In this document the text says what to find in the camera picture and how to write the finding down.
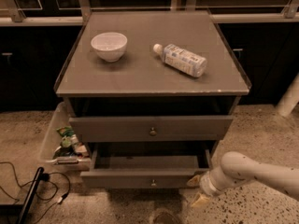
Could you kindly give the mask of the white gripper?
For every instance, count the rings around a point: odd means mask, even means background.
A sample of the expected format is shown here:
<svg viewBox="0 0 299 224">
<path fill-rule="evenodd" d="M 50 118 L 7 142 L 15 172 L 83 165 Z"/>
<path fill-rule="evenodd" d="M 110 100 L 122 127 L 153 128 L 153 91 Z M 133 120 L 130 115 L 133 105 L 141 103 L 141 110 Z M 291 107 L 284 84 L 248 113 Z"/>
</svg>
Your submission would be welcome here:
<svg viewBox="0 0 299 224">
<path fill-rule="evenodd" d="M 221 191 L 212 183 L 209 172 L 203 175 L 195 175 L 187 181 L 188 187 L 200 187 L 205 193 L 198 192 L 191 202 L 192 208 L 199 208 L 209 203 L 211 197 L 221 195 Z"/>
</svg>

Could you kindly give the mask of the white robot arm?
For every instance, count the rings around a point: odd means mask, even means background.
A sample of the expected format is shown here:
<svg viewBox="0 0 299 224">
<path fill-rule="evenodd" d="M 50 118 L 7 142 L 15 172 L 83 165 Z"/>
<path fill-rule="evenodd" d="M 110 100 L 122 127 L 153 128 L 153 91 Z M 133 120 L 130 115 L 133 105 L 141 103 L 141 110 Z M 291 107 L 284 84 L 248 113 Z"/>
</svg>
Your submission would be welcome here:
<svg viewBox="0 0 299 224">
<path fill-rule="evenodd" d="M 293 117 L 294 110 L 297 109 L 298 116 L 298 75 L 293 80 L 285 94 L 279 100 L 274 108 L 274 115 L 277 117 L 274 121 L 279 123 L 290 121 Z M 274 154 L 274 149 L 263 149 L 264 141 L 257 141 L 254 135 L 257 132 L 266 131 L 265 122 L 270 122 L 270 118 L 263 116 L 262 120 L 257 120 L 258 113 L 249 113 L 245 124 L 241 125 L 241 132 L 244 133 L 241 145 L 249 144 L 248 148 L 253 150 L 257 155 Z M 244 152 L 248 153 L 249 149 L 242 149 L 243 152 L 230 150 L 223 152 L 216 151 L 217 164 L 212 166 L 208 171 L 201 175 L 195 175 L 188 181 L 192 189 L 191 206 L 205 205 L 210 199 L 222 195 L 227 189 L 236 189 L 247 185 L 250 182 L 259 182 L 268 188 L 274 189 L 284 195 L 287 195 L 296 201 L 299 197 L 299 169 L 298 167 L 289 167 L 274 165 L 251 159 Z"/>
</svg>

